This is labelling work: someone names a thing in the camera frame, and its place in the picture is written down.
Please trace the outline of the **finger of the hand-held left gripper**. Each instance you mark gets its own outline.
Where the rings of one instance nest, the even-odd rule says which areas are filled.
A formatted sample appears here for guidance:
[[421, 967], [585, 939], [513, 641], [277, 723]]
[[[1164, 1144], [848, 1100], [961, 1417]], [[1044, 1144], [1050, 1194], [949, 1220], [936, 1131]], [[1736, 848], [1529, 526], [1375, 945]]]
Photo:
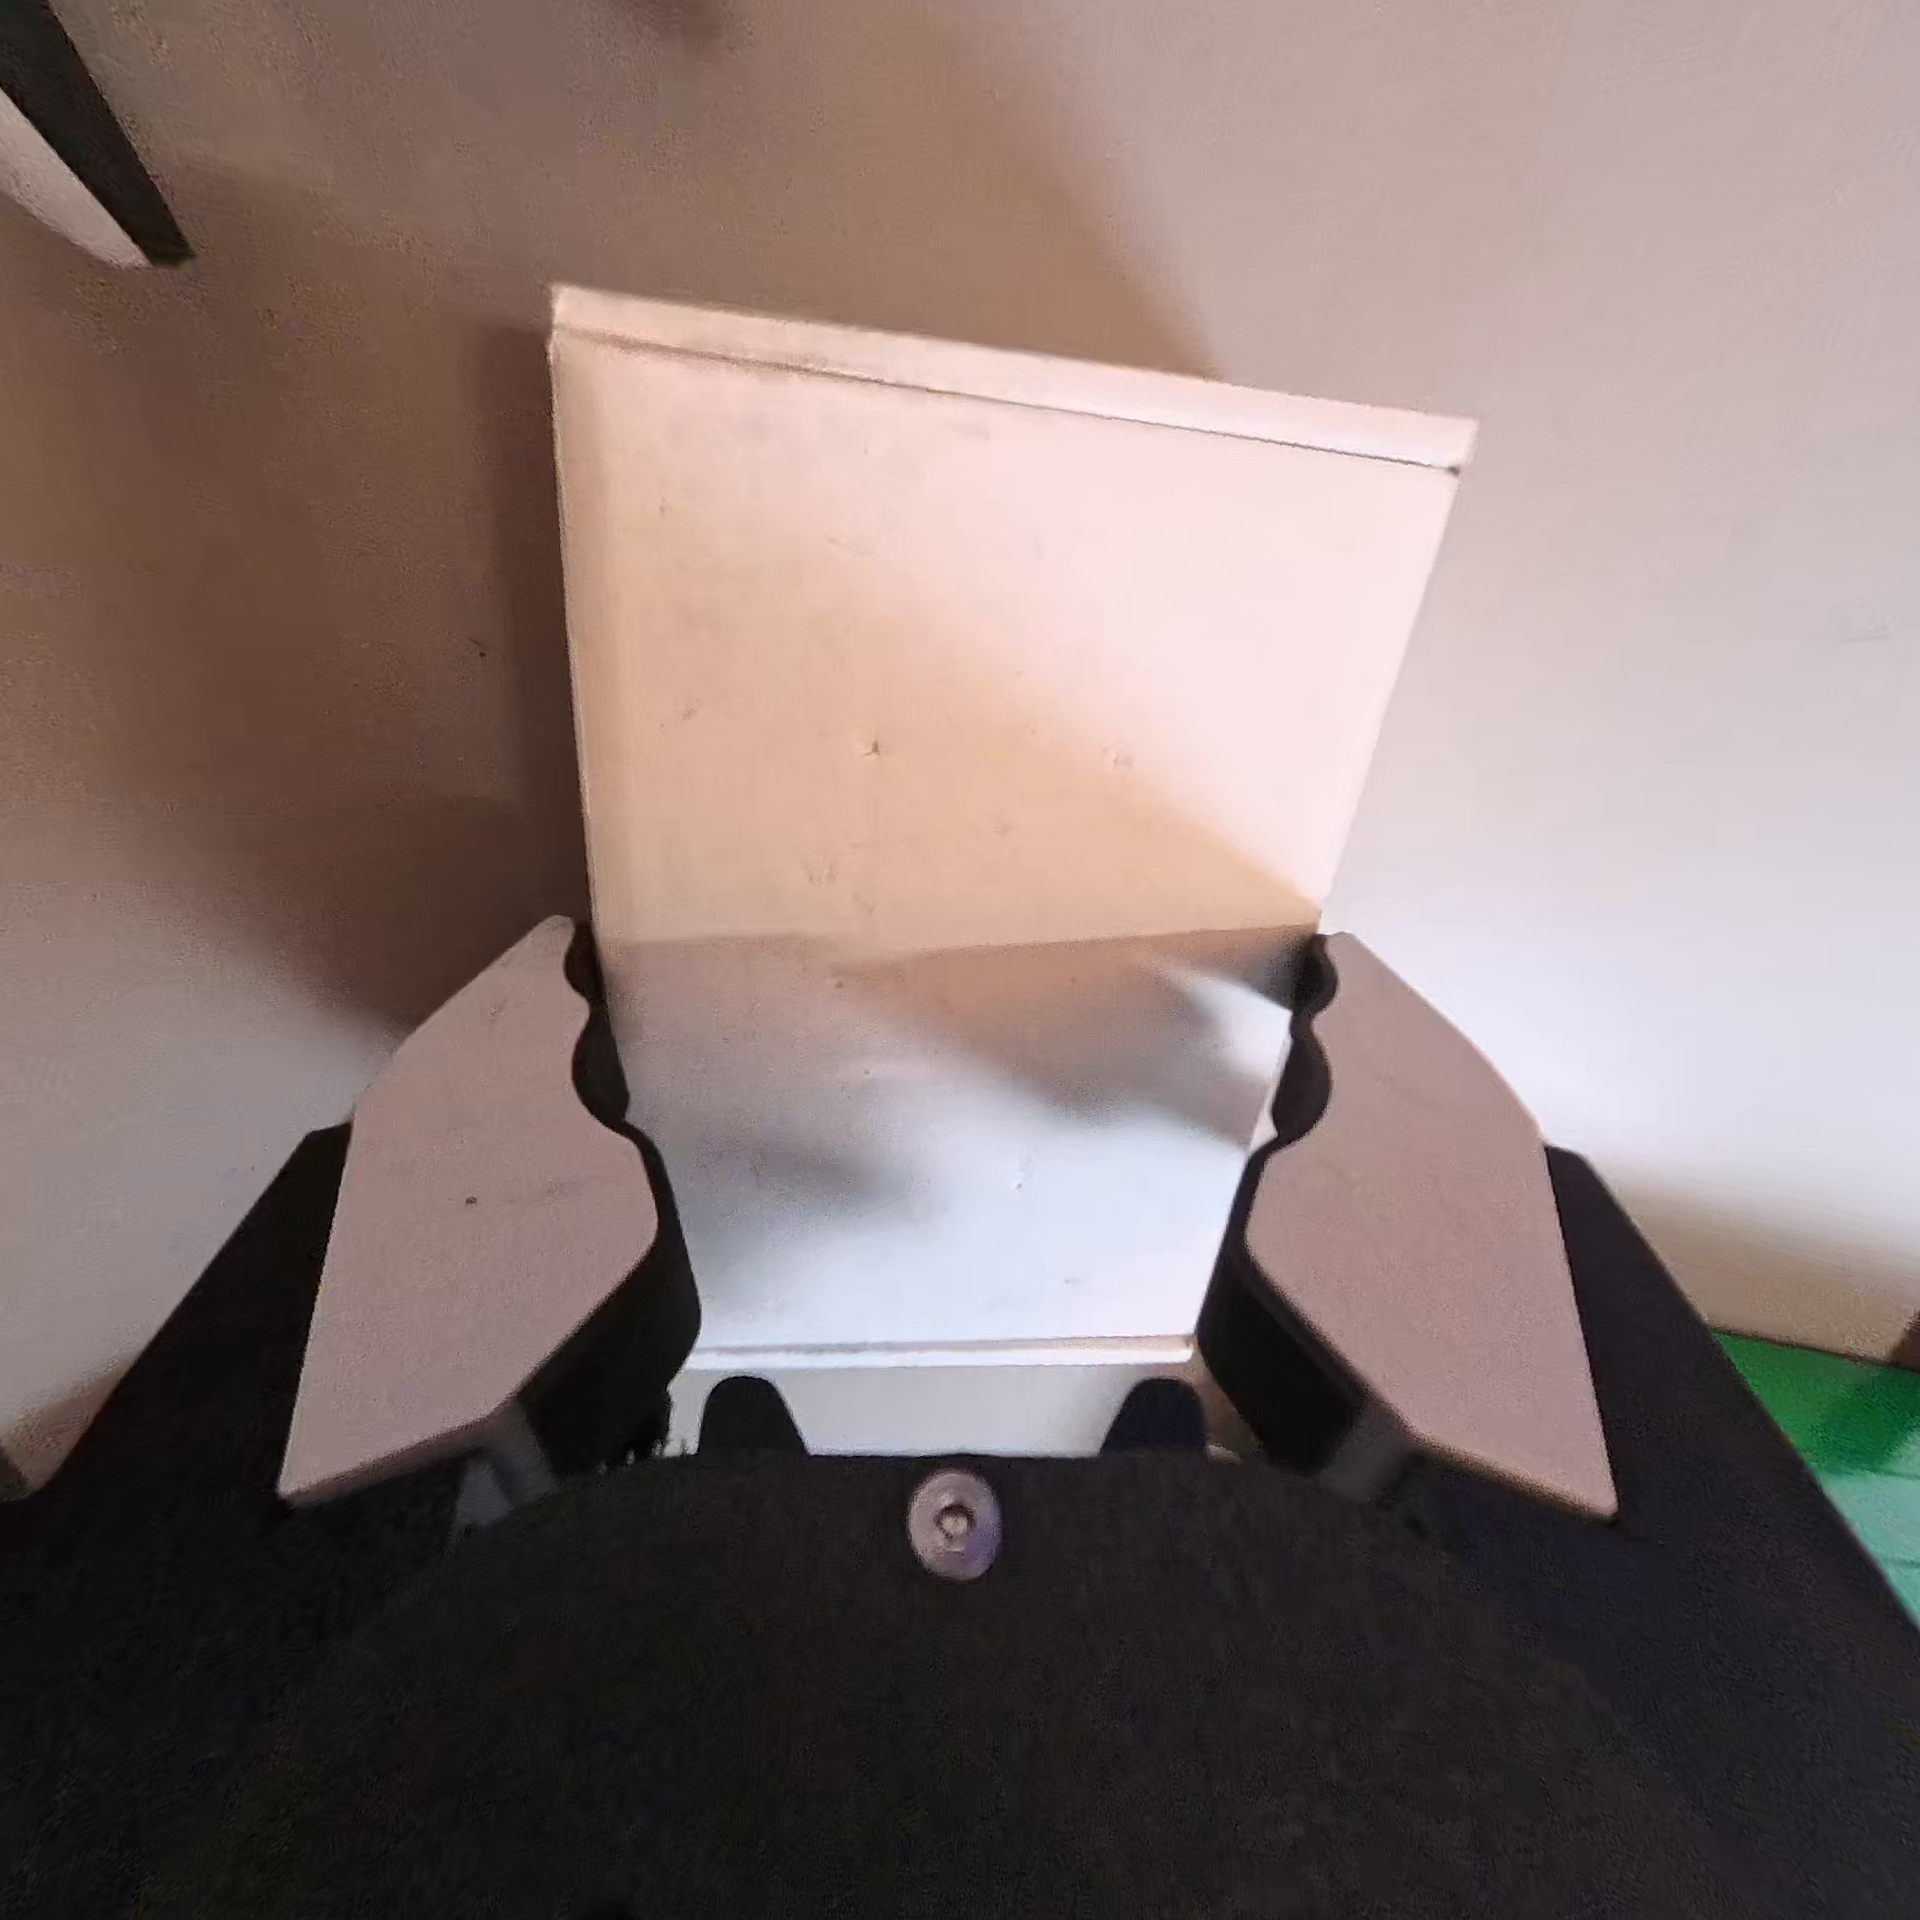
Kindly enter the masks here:
[[46, 2], [2, 6], [2, 193], [112, 267], [193, 249], [79, 48]]

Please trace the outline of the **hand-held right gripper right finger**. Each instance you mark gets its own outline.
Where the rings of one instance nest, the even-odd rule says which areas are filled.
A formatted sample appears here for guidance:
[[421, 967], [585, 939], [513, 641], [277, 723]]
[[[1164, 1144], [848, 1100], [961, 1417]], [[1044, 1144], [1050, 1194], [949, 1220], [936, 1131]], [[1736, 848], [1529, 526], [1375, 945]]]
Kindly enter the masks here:
[[1200, 1311], [1200, 1361], [1277, 1463], [1375, 1502], [1423, 1463], [1613, 1521], [1535, 1118], [1348, 932], [1311, 938]]

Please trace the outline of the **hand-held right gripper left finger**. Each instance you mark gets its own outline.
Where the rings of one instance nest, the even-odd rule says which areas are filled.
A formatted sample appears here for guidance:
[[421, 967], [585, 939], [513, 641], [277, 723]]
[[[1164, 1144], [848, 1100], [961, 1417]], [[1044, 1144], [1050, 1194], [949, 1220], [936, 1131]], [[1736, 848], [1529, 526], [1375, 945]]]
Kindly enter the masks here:
[[697, 1335], [592, 931], [544, 919], [351, 1112], [278, 1497], [480, 1459], [528, 1504], [658, 1452]]

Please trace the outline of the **white cardboard box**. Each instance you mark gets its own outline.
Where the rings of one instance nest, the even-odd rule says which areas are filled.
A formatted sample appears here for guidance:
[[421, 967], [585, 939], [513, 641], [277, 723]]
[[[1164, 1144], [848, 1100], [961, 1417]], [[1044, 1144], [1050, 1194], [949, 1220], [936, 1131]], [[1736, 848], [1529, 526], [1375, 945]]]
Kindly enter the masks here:
[[592, 932], [734, 1377], [1081, 1455], [1177, 1377], [1479, 425], [550, 294]]

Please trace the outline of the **grey desk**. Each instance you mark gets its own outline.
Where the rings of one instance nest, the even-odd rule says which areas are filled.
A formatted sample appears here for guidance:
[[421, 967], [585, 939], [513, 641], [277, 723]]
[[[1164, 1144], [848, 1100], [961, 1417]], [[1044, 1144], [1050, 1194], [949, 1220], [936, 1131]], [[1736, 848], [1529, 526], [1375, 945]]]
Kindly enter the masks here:
[[1340, 868], [1705, 1318], [1914, 1319], [1914, 6], [57, 6], [5, 206], [5, 1463], [585, 907], [553, 281], [1479, 420]]

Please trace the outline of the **green plastic bin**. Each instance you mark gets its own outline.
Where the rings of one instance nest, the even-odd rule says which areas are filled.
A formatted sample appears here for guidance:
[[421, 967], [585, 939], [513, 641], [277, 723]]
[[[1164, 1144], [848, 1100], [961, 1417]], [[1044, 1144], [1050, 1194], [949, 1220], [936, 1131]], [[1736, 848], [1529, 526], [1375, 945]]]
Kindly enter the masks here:
[[1716, 1332], [1791, 1452], [1917, 1618], [1917, 1374]]

